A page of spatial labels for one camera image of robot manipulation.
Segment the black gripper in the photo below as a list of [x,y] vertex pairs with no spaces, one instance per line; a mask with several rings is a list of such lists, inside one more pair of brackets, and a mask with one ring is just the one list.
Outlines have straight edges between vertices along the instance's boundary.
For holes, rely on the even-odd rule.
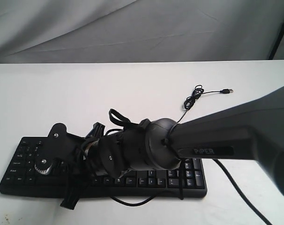
[[90,132],[85,137],[83,150],[85,162],[95,176],[108,175],[120,178],[131,172],[130,148],[133,133],[118,131],[104,135],[103,131]]

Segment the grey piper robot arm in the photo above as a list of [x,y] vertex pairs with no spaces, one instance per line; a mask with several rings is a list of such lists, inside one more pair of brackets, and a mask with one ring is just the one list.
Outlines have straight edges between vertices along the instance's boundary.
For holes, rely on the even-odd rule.
[[84,147],[97,174],[174,170],[187,158],[258,162],[284,196],[284,86],[257,100],[179,124],[144,120]]

